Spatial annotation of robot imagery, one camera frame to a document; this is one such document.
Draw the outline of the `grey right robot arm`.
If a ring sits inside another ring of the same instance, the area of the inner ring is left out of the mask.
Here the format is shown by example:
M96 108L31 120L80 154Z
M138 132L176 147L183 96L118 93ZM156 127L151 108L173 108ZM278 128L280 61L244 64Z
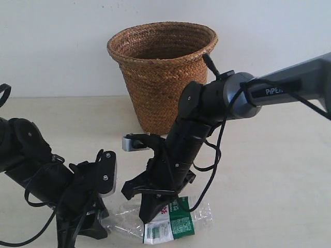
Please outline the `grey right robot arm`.
M202 145L216 129L223 131L227 121L252 118L265 105L295 101L330 118L329 53L260 77L233 70L220 73L208 54L203 60L215 79L208 84L192 81L184 88L166 138L152 133L123 137L125 151L154 151L145 171L122 187L126 199L141 195L143 223L150 222L194 181L190 168Z

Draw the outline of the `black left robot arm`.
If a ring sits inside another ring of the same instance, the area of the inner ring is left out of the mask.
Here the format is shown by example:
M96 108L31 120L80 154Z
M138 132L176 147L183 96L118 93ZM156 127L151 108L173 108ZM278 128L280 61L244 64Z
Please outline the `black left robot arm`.
M77 236L96 240L108 237L102 218L109 213L101 194L112 189L102 175L106 164L114 165L111 152L100 150L94 162L64 165L52 153L37 126L24 118L1 119L1 172L24 188L25 201L34 208L47 206L52 214L32 238L20 243L1 242L20 247L35 241L56 220L57 246L75 247Z

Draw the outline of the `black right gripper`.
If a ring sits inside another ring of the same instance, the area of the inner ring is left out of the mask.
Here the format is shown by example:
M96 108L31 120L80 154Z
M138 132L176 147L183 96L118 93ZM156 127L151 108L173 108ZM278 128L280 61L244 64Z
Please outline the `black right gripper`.
M121 189L127 200L142 195L139 218L144 224L176 199L176 193L192 180L190 168L211 129L211 125L201 121L177 119L166 138L147 135L146 145L155 152L147 172L126 181Z

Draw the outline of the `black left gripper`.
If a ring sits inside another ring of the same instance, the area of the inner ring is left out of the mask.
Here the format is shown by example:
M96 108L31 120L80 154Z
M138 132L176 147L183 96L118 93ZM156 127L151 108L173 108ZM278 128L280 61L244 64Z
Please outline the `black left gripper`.
M56 213L57 247L75 248L77 236L107 238L102 221L109 212L96 189L96 161L70 164L51 163L56 193L52 203Z

